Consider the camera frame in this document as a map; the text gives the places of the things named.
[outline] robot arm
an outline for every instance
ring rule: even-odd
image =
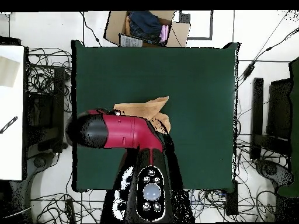
[[[138,149],[124,221],[173,222],[163,144],[148,120],[89,110],[70,119],[65,132],[71,145],[75,141],[90,148]]]

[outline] white floor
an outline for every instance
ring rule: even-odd
[[[187,46],[223,48],[223,46],[229,42],[240,42],[239,74],[241,74],[251,60],[256,57],[268,37],[283,18],[284,14],[285,12],[282,10],[215,10],[213,39],[211,41],[188,41]],[[85,18],[87,25],[93,29],[102,46],[115,46],[102,38],[108,18],[108,12],[85,12]],[[294,13],[290,13],[284,18],[277,30],[273,33],[264,49],[282,41],[289,32],[298,26],[298,18]],[[10,27],[8,18],[4,15],[0,15],[0,36],[9,35],[10,37],[21,39],[22,44],[29,48],[57,47],[71,52],[71,40],[84,41],[85,45],[88,47],[99,46],[91,31],[84,27],[82,16],[78,12],[13,13],[11,15]],[[260,61],[256,63],[256,68],[252,72],[252,75],[239,88],[240,106],[238,108],[238,113],[241,111],[243,113],[251,108],[251,83],[254,78],[260,77],[264,79],[264,99],[268,99],[269,85],[271,81],[290,77],[288,63],[299,57],[298,44],[299,34],[295,34],[281,45],[267,51],[259,58]],[[63,63],[66,61],[66,58],[55,57],[52,58],[52,61],[59,61]],[[264,107],[265,130],[267,104],[265,104]],[[250,119],[250,111],[240,117],[240,122],[242,124],[241,133],[247,134],[250,132]],[[242,136],[240,139],[249,141],[247,136]],[[60,155],[57,165],[36,176],[32,188],[32,199],[65,192],[65,185],[71,175],[71,152],[71,148],[64,150]],[[249,159],[246,154],[244,154],[244,157],[245,159]],[[254,202],[251,199],[241,201],[243,198],[249,197],[249,191],[246,185],[250,188],[251,195],[254,198],[257,193],[263,190],[273,191],[273,186],[268,180],[265,180],[258,175],[251,167],[246,168],[246,170],[244,168],[240,168],[239,177],[240,178],[237,178],[237,180],[241,183],[239,185],[239,211],[245,211],[248,209],[249,211],[246,212],[247,214],[257,214],[256,207],[253,207],[255,200]],[[75,200],[81,200],[81,194],[72,191],[71,183],[69,183],[67,190]],[[92,191],[90,196],[90,201],[92,201],[91,205],[89,205],[89,193],[90,192],[86,192],[82,195],[84,206],[87,209],[101,208],[103,205],[102,201],[105,197],[105,191]],[[53,196],[45,197],[43,199],[48,199],[49,201],[51,198],[53,198]],[[259,197],[259,200],[264,205],[275,205],[275,199],[269,193],[262,194]],[[48,204],[48,201],[32,201],[34,217],[41,212],[41,210]],[[75,204],[74,206],[77,212],[81,211],[81,206],[79,204]],[[97,220],[100,219],[99,209],[95,210],[92,214]],[[254,222],[256,219],[254,215],[246,215],[245,213],[241,216],[237,216],[237,219],[241,221],[243,219],[242,217],[248,222]],[[41,218],[42,221],[50,219],[51,215],[49,214],[44,214]],[[205,208],[200,214],[200,218],[197,218],[196,221],[222,222],[224,220],[216,209]],[[82,218],[82,223],[94,222],[95,221],[91,216]]]

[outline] black cable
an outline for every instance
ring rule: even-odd
[[[171,29],[172,29],[173,34],[175,35],[175,38],[176,38],[176,40],[178,41],[179,45],[180,45],[181,47],[183,47],[183,46],[180,44],[180,41],[178,40],[178,38],[177,38],[177,36],[176,36],[176,34],[175,34],[175,31],[174,31],[174,29],[173,29],[172,26],[171,26]]]
[[[101,46],[99,39],[98,39],[98,38],[96,37],[96,35],[95,35],[95,32],[94,32],[89,26],[87,26],[87,24],[86,24],[86,20],[85,20],[85,17],[84,17],[84,15],[83,15],[83,13],[80,12],[80,11],[79,11],[79,13],[80,13],[80,14],[82,15],[82,17],[83,17],[83,21],[84,21],[85,27],[87,27],[87,28],[92,32],[92,34],[93,34],[93,36],[95,37],[96,41],[97,41],[97,42],[99,43],[99,45]]]
[[[272,32],[272,34],[273,34],[273,33],[275,32],[275,30],[278,28],[279,24],[276,26],[276,28],[274,29],[274,31]],[[255,68],[254,65],[255,65],[256,61],[258,60],[258,58],[259,58],[261,55],[263,55],[263,54],[264,54],[265,52],[267,52],[267,51],[270,51],[272,48],[274,48],[274,47],[280,45],[283,41],[287,40],[288,38],[290,38],[292,35],[296,34],[297,32],[299,32],[299,27],[296,28],[295,30],[293,30],[293,31],[292,31],[291,33],[289,33],[288,35],[286,35],[286,37],[285,37],[281,42],[279,42],[279,43],[277,43],[276,45],[273,45],[273,46],[271,46],[271,47],[265,49],[264,52],[262,52],[261,54],[259,54],[260,51],[264,48],[264,46],[267,44],[268,40],[271,38],[271,36],[272,36],[272,34],[271,34],[270,37],[268,38],[267,42],[264,44],[264,46],[262,47],[262,49],[261,49],[261,50],[259,51],[259,53],[257,54],[256,58],[255,58],[255,59],[248,65],[248,67],[246,68],[246,70],[244,70],[244,72],[242,73],[242,75],[244,75],[244,80],[243,80],[243,82],[242,82],[238,87],[240,87],[240,86],[244,83],[244,81],[250,76],[250,74],[252,73],[252,71],[253,71],[254,68]]]
[[[256,195],[256,209],[258,210],[259,217],[263,220],[263,222],[266,222],[266,221],[262,218],[262,216],[261,216],[261,214],[260,214],[259,203],[258,203],[258,198],[259,198],[259,196],[260,196],[261,194],[263,194],[263,193],[271,193],[271,194],[273,194],[275,197],[279,197],[279,195],[276,194],[275,192],[273,192],[273,191],[269,191],[269,190],[261,191],[260,193],[258,193],[258,194]]]
[[[60,157],[60,153],[59,153],[58,156],[57,156],[57,161],[56,161],[56,163],[53,164],[53,165],[51,165],[50,167],[54,167],[54,166],[58,163],[58,161],[59,161],[59,157]]]
[[[258,54],[255,56],[255,58],[253,60],[257,60],[259,58],[259,54],[260,52],[263,50],[263,48],[265,47],[265,45],[268,43],[268,41],[270,40],[271,36],[273,35],[273,33],[276,31],[276,29],[279,27],[279,25],[281,24],[281,22],[283,21],[283,19],[287,16],[288,12],[283,16],[283,18],[281,19],[281,21],[278,23],[278,25],[275,27],[275,29],[273,30],[273,32],[271,33],[271,35],[269,36],[269,38],[266,40],[266,42],[264,43],[263,47],[260,49],[260,51],[258,52]]]
[[[238,134],[237,134],[237,137],[238,137],[241,133],[242,126],[241,126],[241,123],[240,123],[239,119],[237,119],[237,122],[239,124],[239,131],[238,131]]]

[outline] green mat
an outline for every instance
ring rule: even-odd
[[[161,112],[171,122],[184,188],[230,190],[237,47],[86,48],[76,41],[77,113],[169,96]],[[124,152],[78,147],[77,189],[112,189]]]

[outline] cardboard box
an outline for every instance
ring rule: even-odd
[[[169,25],[169,36],[165,42],[167,47],[186,47],[190,23],[173,22],[174,10],[150,10],[150,12],[159,18],[160,24]],[[120,46],[120,35],[123,34],[123,36],[126,36],[127,16],[127,11],[110,11],[104,39]],[[148,44],[144,41],[142,42],[142,46],[161,47],[155,44]]]

